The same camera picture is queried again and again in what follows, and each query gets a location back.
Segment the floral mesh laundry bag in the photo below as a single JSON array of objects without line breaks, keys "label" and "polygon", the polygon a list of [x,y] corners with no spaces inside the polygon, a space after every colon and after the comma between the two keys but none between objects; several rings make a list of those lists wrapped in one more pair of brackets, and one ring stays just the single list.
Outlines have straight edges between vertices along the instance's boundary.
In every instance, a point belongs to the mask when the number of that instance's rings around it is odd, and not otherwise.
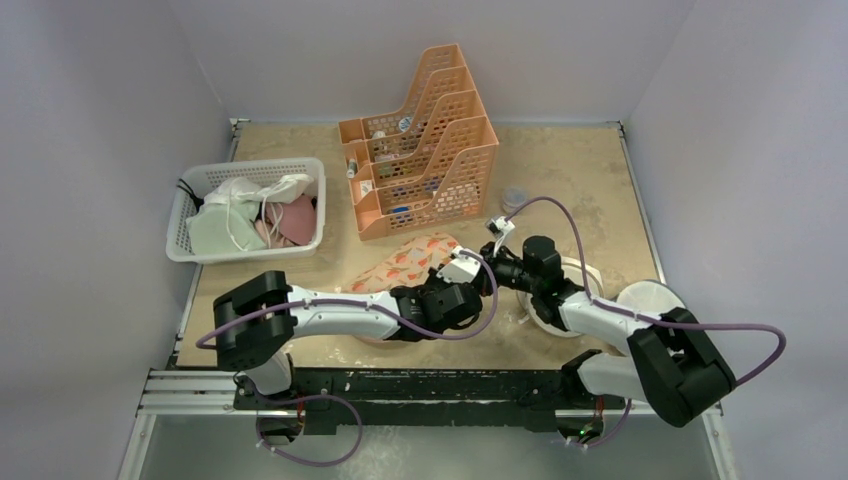
[{"label": "floral mesh laundry bag", "polygon": [[427,279],[429,270],[444,264],[458,245],[459,242],[447,233],[418,236],[371,268],[351,277],[336,291],[362,294],[420,285]]}]

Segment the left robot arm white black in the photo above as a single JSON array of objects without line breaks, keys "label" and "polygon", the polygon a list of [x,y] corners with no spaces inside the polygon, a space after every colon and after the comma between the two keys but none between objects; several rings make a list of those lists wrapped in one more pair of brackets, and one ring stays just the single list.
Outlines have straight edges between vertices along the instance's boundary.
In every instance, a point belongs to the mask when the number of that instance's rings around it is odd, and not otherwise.
[{"label": "left robot arm white black", "polygon": [[218,297],[215,328],[196,345],[215,351],[217,366],[242,372],[272,408],[297,399],[298,382],[284,345],[311,336],[351,335],[418,342],[464,339],[479,317],[492,283],[430,273],[417,286],[366,294],[330,294],[290,285],[282,271],[268,271]]}]

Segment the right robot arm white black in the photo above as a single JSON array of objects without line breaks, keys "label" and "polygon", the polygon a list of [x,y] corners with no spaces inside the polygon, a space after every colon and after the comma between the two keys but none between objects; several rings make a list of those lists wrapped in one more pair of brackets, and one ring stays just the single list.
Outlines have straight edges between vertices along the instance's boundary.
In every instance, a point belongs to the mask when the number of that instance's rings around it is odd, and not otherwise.
[{"label": "right robot arm white black", "polygon": [[520,255],[493,241],[480,254],[495,284],[524,293],[542,325],[618,350],[582,354],[565,365],[561,392],[569,404],[584,407],[601,395],[637,400],[683,427],[736,388],[732,369],[689,310],[651,317],[597,298],[565,275],[546,236],[525,240]]}]

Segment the white round bag near edge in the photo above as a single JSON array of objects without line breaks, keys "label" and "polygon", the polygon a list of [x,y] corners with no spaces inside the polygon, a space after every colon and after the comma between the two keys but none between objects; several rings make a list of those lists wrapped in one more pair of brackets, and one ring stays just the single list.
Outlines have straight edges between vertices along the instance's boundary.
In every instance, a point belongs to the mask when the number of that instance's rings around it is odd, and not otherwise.
[{"label": "white round bag near edge", "polygon": [[685,308],[683,300],[668,286],[656,280],[642,280],[625,287],[615,302],[631,310],[664,314],[674,308]]}]

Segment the orange file organizer rack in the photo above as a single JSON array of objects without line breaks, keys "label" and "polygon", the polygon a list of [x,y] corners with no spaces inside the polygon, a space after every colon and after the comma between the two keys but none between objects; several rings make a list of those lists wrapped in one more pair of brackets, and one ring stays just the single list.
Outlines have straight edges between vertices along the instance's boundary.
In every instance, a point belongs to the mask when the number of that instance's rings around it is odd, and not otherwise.
[{"label": "orange file organizer rack", "polygon": [[338,132],[360,240],[482,214],[499,140],[459,45],[421,54],[400,108]]}]

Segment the white plastic basket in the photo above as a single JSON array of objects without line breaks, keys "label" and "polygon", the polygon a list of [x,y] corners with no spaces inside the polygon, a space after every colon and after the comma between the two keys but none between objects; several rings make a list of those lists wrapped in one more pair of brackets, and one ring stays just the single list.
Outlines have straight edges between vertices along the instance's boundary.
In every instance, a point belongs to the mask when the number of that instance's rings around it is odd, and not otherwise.
[{"label": "white plastic basket", "polygon": [[166,255],[199,265],[311,256],[326,204],[325,168],[314,157],[192,167],[177,180]]}]

